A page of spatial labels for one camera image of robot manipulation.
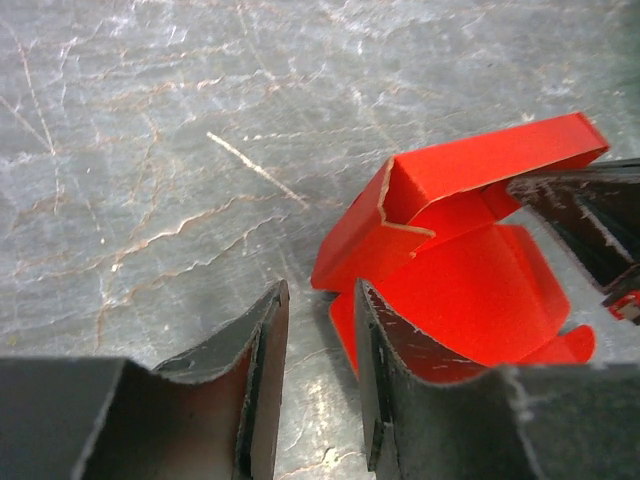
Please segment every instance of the crack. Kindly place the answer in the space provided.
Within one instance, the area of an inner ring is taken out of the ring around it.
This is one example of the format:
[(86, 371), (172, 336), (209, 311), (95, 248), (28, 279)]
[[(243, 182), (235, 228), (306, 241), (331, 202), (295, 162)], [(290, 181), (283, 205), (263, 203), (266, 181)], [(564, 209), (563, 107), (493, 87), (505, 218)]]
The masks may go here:
[(237, 5), (236, 13), (238, 14), (238, 20), (240, 21), (240, 26), (242, 27), (242, 31), (244, 33), (244, 38), (247, 41), (247, 44), (249, 45), (249, 49), (251, 50), (251, 53), (253, 54), (253, 58), (256, 59), (256, 62), (258, 62), (258, 65), (260, 65), (260, 68), (262, 68), (262, 71), (264, 72), (265, 76), (273, 84), (273, 87), (274, 87), (273, 89), (280, 93), (280, 95), (282, 96), (284, 101), (287, 102), (287, 104), (298, 113), (298, 115), (300, 116), (302, 121), (304, 123), (306, 123), (307, 126), (309, 128), (311, 128), (311, 130), (315, 130), (315, 127), (309, 121), (307, 116), (304, 115), (304, 113), (300, 111), (300, 109), (298, 108), (296, 103), (291, 101), (289, 96), (286, 93), (284, 93), (284, 91), (281, 89), (281, 85), (276, 80), (276, 76), (273, 73), (271, 73), (271, 71), (267, 68), (267, 65), (265, 64), (264, 60), (262, 59), (262, 56), (258, 53), (258, 49), (254, 45), (254, 43), (251, 41), (251, 38), (249, 36), (249, 29), (247, 28), (247, 23), (245, 22), (244, 15), (242, 14), (242, 11), (245, 9), (245, 7), (244, 7), (244, 5), (242, 4), (242, 2), (240, 0), (235, 0), (235, 2), (236, 2), (236, 5)]
[(298, 442), (300, 441), (300, 439), (302, 438), (302, 435), (304, 435), (304, 432), (307, 430), (307, 415), (309, 414), (309, 410), (310, 407), (307, 406), (306, 410), (304, 411), (304, 414), (302, 415), (302, 420), (300, 420), (300, 423), (302, 424), (302, 428), (300, 429), (300, 433), (298, 433), (298, 435), (296, 436), (295, 440), (291, 443), (291, 445), (289, 445), (287, 448), (284, 449), (285, 452), (288, 452), (289, 450), (291, 450), (293, 447), (295, 447)]
[(111, 291), (113, 289), (113, 282), (115, 280), (116, 277), (116, 272), (119, 270), (119, 266), (122, 264), (122, 259), (125, 258), (126, 256), (138, 252), (140, 250), (142, 250), (143, 248), (146, 248), (147, 246), (149, 246), (149, 244), (159, 238), (165, 237), (165, 236), (170, 236), (170, 235), (176, 235), (178, 233), (180, 233), (184, 228), (185, 225), (187, 225), (188, 223), (200, 219), (204, 216), (204, 214), (200, 214), (200, 215), (196, 215), (194, 217), (190, 217), (186, 220), (183, 220), (180, 223), (180, 226), (177, 228), (177, 230), (173, 231), (173, 233), (166, 233), (164, 232), (163, 234), (159, 234), (156, 235), (155, 237), (149, 239), (149, 240), (145, 240), (144, 242), (141, 242), (141, 246), (138, 246), (138, 248), (133, 248), (133, 249), (128, 249), (125, 250), (123, 252), (119, 252), (116, 253), (115, 255), (115, 260), (114, 260), (114, 266), (116, 266), (116, 268), (111, 269), (111, 275), (109, 276), (107, 282), (106, 282), (106, 288), (103, 289), (102, 288), (102, 279), (100, 280), (100, 294), (102, 295), (102, 305), (100, 307), (100, 310), (98, 311), (98, 315), (96, 317), (95, 320), (95, 325), (96, 325), (96, 334), (95, 334), (95, 349), (94, 349), (94, 353), (96, 353), (100, 347), (102, 346), (102, 335), (103, 335), (103, 323), (104, 323), (104, 317), (106, 315), (106, 313), (110, 310), (113, 310), (114, 308), (117, 307), (123, 307), (125, 305), (130, 305), (133, 302), (133, 297), (140, 291), (143, 290), (153, 290), (155, 288), (158, 288), (159, 285), (161, 285), (162, 283), (164, 283), (165, 280), (167, 279), (174, 279), (177, 278), (185, 273), (188, 273), (192, 270), (194, 270), (197, 267), (208, 267), (210, 266), (213, 262), (215, 262), (217, 259), (219, 259), (220, 257), (222, 257), (223, 255), (225, 255), (227, 252), (229, 252), (232, 248), (234, 248), (235, 246), (237, 246), (238, 244), (240, 244), (243, 241), (246, 241), (247, 236), (250, 235), (252, 232), (256, 231), (258, 228), (260, 228), (261, 226), (273, 221), (273, 220), (278, 220), (280, 222), (283, 222), (284, 220), (286, 220), (289, 217), (290, 214), (284, 215), (284, 216), (277, 216), (274, 215), (272, 217), (269, 217), (266, 220), (263, 220), (262, 222), (258, 223), (256, 226), (251, 227), (249, 230), (245, 231), (240, 237), (236, 238), (235, 240), (233, 240), (229, 245), (227, 245), (226, 247), (224, 247), (219, 253), (217, 253), (216, 255), (214, 255), (210, 260), (206, 261), (206, 262), (202, 262), (200, 260), (196, 260), (195, 262), (193, 262), (190, 266), (188, 266), (187, 268), (183, 269), (183, 270), (179, 270), (179, 271), (170, 271), (170, 272), (165, 272), (162, 273), (161, 275), (159, 275), (158, 277), (154, 278), (153, 280), (140, 284), (140, 285), (136, 285), (133, 288), (131, 288), (126, 294), (124, 294), (121, 298), (120, 301), (116, 301), (113, 298), (110, 297), (111, 295)]
[(352, 455), (364, 456), (362, 452), (353, 452), (353, 451), (337, 456), (335, 454), (335, 447), (329, 447), (325, 450), (324, 455), (322, 456), (322, 460), (319, 463), (308, 465), (306, 467), (297, 468), (295, 470), (292, 470), (291, 472), (287, 472), (283, 475), (280, 475), (276, 480), (283, 480), (285, 478), (290, 478), (290, 477), (293, 477), (294, 475), (298, 475), (299, 473), (310, 472), (317, 468), (329, 468), (333, 470), (340, 464), (340, 462), (342, 462), (342, 460)]
[(231, 145), (230, 143), (224, 141), (223, 139), (221, 139), (220, 137), (218, 137), (217, 135), (214, 135), (211, 132), (207, 132), (207, 137), (209, 137), (211, 140), (213, 140), (214, 142), (216, 142), (218, 145), (220, 145), (222, 148), (224, 148), (227, 152), (235, 155), (238, 159), (240, 159), (240, 161), (251, 171), (255, 172), (256, 174), (258, 174), (259, 176), (261, 176), (262, 178), (264, 178), (265, 180), (267, 180), (269, 183), (271, 183), (272, 185), (275, 185), (279, 190), (281, 190), (282, 192), (284, 192), (284, 194), (291, 198), (292, 200), (295, 200), (296, 202), (298, 202), (303, 209), (307, 209), (309, 208), (309, 204), (307, 202), (305, 202), (301, 196), (299, 196), (298, 194), (296, 194), (295, 192), (293, 192), (293, 190), (291, 190), (289, 187), (287, 187), (286, 185), (280, 183), (278, 180), (276, 180), (275, 178), (273, 178), (269, 172), (267, 172), (264, 168), (262, 168), (260, 165), (257, 165), (255, 163), (253, 163), (246, 155), (244, 155), (242, 152), (240, 152), (237, 148), (235, 148), (233, 145)]
[(42, 135), (36, 132), (36, 130), (31, 126), (31, 124), (22, 115), (20, 115), (20, 113), (18, 113), (17, 109), (12, 108), (11, 105), (9, 105), (9, 102), (7, 102), (7, 99), (4, 98), (2, 95), (0, 95), (0, 103), (2, 103), (7, 108), (7, 110), (9, 110), (13, 114), (16, 120), (18, 120), (22, 124), (22, 126), (25, 128), (25, 130), (27, 130), (27, 132), (32, 134), (47, 149), (49, 153), (51, 152), (49, 148), (49, 144), (42, 137)]
[(284, 373), (285, 373), (285, 374), (286, 374), (286, 373), (289, 373), (291, 370), (293, 370), (294, 368), (296, 368), (298, 365), (300, 365), (301, 363), (306, 362), (307, 360), (309, 360), (310, 358), (315, 357), (316, 355), (319, 355), (319, 354), (324, 353), (324, 352), (335, 352), (335, 351), (338, 351), (338, 349), (336, 349), (336, 348), (330, 348), (330, 347), (321, 348), (320, 350), (317, 350), (317, 351), (315, 351), (315, 352), (313, 352), (313, 353), (310, 353), (309, 355), (307, 355), (307, 356), (306, 356), (306, 357), (304, 357), (303, 359), (298, 360), (297, 362), (295, 362), (295, 363), (293, 363), (292, 365), (290, 365), (290, 366), (289, 366), (289, 368), (287, 368), (287, 369), (284, 371)]
[(56, 194), (54, 197), (43, 198), (36, 201), (31, 206), (31, 208), (27, 210), (21, 210), (18, 212), (16, 219), (13, 221), (13, 224), (11, 225), (9, 231), (10, 232), (15, 231), (15, 229), (18, 228), (20, 225), (22, 225), (23, 223), (26, 223), (26, 218), (30, 217), (31, 215), (37, 215), (39, 213), (47, 213), (47, 212), (55, 213), (57, 207), (61, 203), (64, 205), (68, 203), (70, 200), (71, 200), (71, 197), (63, 193), (60, 196)]
[(51, 140), (51, 133), (49, 132), (49, 127), (47, 127), (47, 122), (44, 120), (44, 116), (42, 115), (42, 110), (40, 109), (40, 102), (38, 102), (38, 97), (36, 97), (36, 92), (33, 89), (33, 84), (31, 83), (31, 73), (29, 71), (29, 63), (27, 62), (27, 56), (24, 53), (24, 47), (20, 43), (16, 32), (13, 30), (11, 25), (9, 25), (4, 18), (0, 18), (0, 23), (9, 30), (9, 33), (13, 37), (13, 40), (16, 42), (16, 46), (18, 47), (18, 53), (20, 54), (20, 58), (22, 59), (22, 66), (24, 68), (24, 74), (27, 78), (27, 85), (29, 86), (29, 90), (31, 92), (31, 99), (33, 100), (33, 104), (36, 107), (36, 112), (38, 117), (40, 117), (40, 123), (42, 124), (42, 128), (44, 129), (44, 134), (47, 138), (47, 148), (51, 152), (51, 155), (55, 156), (56, 150), (53, 148), (53, 140)]

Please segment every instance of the tabletop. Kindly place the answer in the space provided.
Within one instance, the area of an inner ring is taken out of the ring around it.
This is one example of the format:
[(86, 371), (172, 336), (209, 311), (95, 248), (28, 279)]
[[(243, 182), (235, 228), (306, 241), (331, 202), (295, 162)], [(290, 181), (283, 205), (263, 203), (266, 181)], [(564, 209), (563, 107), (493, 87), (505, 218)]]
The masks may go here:
[[(289, 282), (276, 478), (372, 478), (309, 276), (391, 154), (584, 111), (640, 156), (640, 2), (23, 0), (0, 5), (0, 354), (191, 347)], [(596, 361), (637, 361), (527, 213)]]

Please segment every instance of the cardboard piece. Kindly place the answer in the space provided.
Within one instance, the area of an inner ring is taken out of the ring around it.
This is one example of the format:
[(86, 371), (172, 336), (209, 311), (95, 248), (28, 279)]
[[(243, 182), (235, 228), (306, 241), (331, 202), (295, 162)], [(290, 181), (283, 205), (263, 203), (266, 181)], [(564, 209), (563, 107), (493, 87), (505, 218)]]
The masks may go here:
[[(519, 208), (506, 192), (509, 178), (581, 168), (607, 149), (574, 113), (385, 162), (322, 243), (311, 277), (315, 288), (341, 292), (330, 315), (354, 369), (357, 278), (481, 365), (590, 356), (588, 341), (574, 355), (566, 346), (574, 337), (557, 337), (569, 303), (533, 239), (495, 223)], [(496, 338), (505, 339), (499, 348)]]

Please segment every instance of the marble countertop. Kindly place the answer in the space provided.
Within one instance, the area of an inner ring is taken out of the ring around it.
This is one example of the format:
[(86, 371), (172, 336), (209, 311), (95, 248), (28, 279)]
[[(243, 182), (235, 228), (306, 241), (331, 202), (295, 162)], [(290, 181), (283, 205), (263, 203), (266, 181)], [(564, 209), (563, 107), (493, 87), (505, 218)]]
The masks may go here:
[[(0, 354), (153, 366), (278, 278), (276, 478), (371, 478), (355, 379), (309, 275), (392, 153), (582, 110), (640, 156), (640, 4), (24, 0), (0, 5)], [(640, 329), (526, 213), (597, 359)]]

